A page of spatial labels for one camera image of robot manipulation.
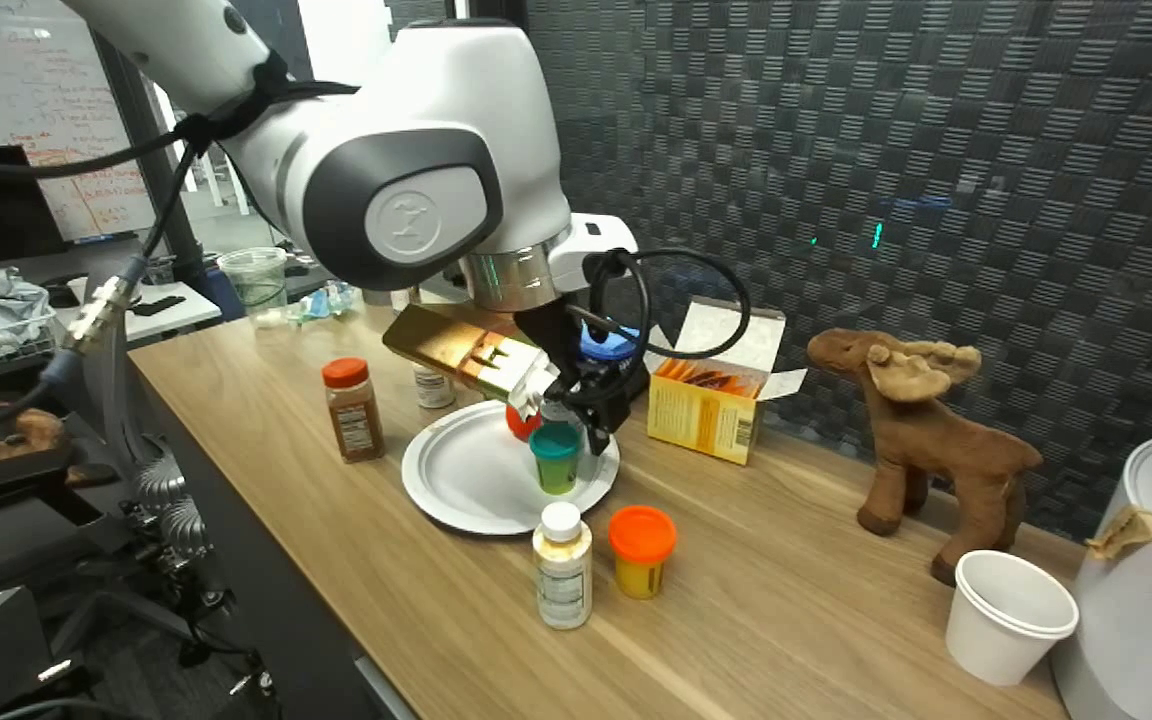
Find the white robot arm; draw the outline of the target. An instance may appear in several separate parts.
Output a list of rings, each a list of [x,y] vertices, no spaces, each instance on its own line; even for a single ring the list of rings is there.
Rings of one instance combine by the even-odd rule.
[[[645,377],[579,355],[579,303],[634,233],[565,198],[547,81],[508,22],[420,22],[359,84],[299,81],[233,0],[64,0],[222,149],[257,211],[332,276],[394,292],[445,270],[519,325],[547,377],[519,406],[562,406],[604,446]]]

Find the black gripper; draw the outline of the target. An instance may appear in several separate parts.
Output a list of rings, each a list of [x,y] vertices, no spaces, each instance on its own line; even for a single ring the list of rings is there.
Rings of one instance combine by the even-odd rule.
[[[584,320],[565,301],[517,311],[517,330],[547,355],[524,368],[524,377],[508,388],[508,406],[519,417],[535,417],[547,388],[562,382],[572,399],[588,399],[579,417],[588,428],[588,454],[600,458],[611,446],[617,428],[630,419],[630,399],[645,393],[645,364],[642,354],[625,364],[584,361],[576,354],[584,325],[617,330],[604,320]]]

